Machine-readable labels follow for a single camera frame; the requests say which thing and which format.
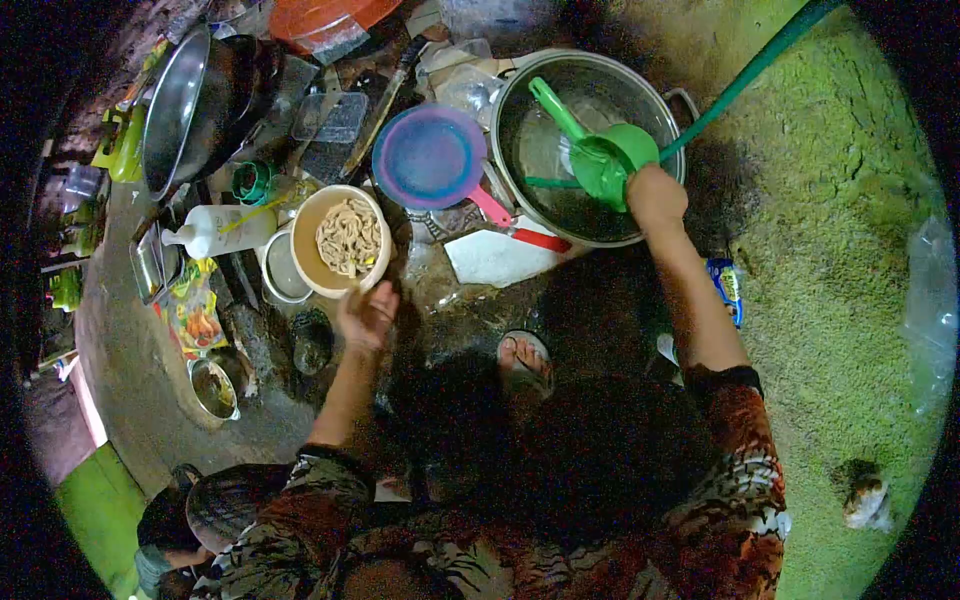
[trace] green hose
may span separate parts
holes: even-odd
[[[736,79],[727,86],[727,89],[717,97],[716,102],[699,119],[693,122],[680,137],[672,144],[660,151],[660,162],[664,162],[676,154],[691,139],[696,137],[709,125],[713,119],[723,112],[733,99],[749,85],[763,69],[777,59],[781,52],[789,48],[798,37],[802,36],[817,24],[830,11],[843,4],[842,0],[810,0],[799,12],[793,15],[786,25],[763,46],[756,56],[743,67]]]

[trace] hand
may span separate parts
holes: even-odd
[[[686,190],[654,163],[627,180],[627,204],[645,235],[684,226]]]
[[[390,281],[367,294],[351,290],[337,306],[337,325],[347,339],[347,350],[377,353],[387,346],[387,334],[394,324],[400,296]]]

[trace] patterned shirt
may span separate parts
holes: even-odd
[[[335,600],[354,565],[383,556],[413,558],[465,600],[773,598],[790,529],[783,474],[756,373],[732,371],[697,395],[721,457],[655,532],[565,552],[466,510],[372,525],[364,470],[307,446],[280,498],[217,557],[194,598]]]

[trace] raw noodles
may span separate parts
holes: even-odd
[[[317,228],[317,248],[334,273],[353,279],[369,272],[380,254],[380,223],[370,204],[350,198],[331,208]]]

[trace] red handle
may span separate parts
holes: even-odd
[[[556,252],[557,254],[564,254],[566,251],[573,248],[573,244],[567,242],[562,237],[547,235],[545,233],[540,233],[539,231],[533,231],[532,229],[517,229],[514,231],[511,237],[515,240],[526,242],[527,244],[533,244],[534,246],[546,248],[550,251]]]

